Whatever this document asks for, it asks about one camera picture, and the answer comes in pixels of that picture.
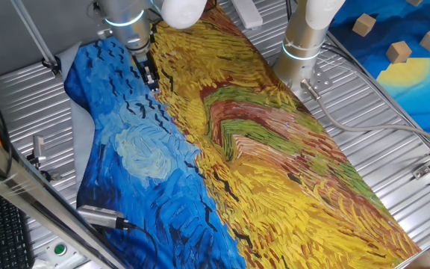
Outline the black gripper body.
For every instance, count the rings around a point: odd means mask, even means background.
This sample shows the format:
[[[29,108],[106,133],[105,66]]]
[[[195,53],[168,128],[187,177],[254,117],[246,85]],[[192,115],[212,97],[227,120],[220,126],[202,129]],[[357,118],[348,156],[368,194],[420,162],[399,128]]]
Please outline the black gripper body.
[[[133,54],[132,58],[141,75],[154,75],[156,65],[151,52]]]

